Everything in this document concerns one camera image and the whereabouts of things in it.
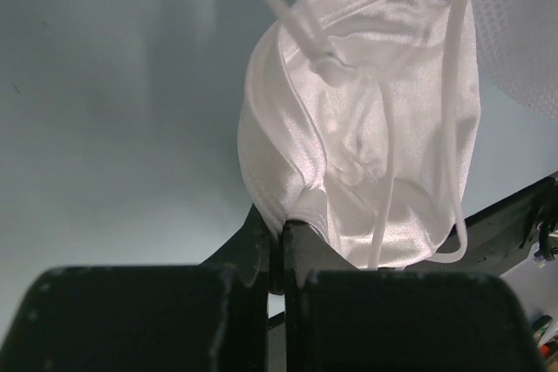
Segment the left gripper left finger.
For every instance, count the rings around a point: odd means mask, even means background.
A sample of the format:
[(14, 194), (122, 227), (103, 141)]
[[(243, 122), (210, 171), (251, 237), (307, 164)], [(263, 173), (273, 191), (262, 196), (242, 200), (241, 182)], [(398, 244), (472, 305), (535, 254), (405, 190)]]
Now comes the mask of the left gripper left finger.
[(4, 371), (263, 371), (269, 231), (257, 214), (199, 265), (54, 267), (24, 295)]

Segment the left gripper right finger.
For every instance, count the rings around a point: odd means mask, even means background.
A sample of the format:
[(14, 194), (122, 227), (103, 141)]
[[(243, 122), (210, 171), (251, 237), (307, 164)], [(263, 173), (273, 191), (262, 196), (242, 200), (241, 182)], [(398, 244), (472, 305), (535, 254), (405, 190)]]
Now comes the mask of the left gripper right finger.
[(282, 232), (290, 371), (542, 371), (511, 288), (488, 274), (361, 271), (310, 226)]

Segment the white satin bra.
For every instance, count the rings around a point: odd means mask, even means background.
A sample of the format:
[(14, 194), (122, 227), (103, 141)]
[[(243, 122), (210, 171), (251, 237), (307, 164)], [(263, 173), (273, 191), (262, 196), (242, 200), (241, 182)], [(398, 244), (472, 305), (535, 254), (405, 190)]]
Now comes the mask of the white satin bra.
[(264, 0), (242, 177), (274, 237), (301, 221), (355, 267), (454, 263), (480, 122), (471, 0)]

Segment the white mesh laundry bag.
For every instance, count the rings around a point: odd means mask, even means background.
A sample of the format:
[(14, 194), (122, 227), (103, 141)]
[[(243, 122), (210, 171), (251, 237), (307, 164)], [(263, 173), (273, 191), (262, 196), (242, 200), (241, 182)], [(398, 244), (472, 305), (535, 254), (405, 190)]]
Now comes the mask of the white mesh laundry bag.
[(483, 77), (557, 119), (557, 0), (472, 0)]

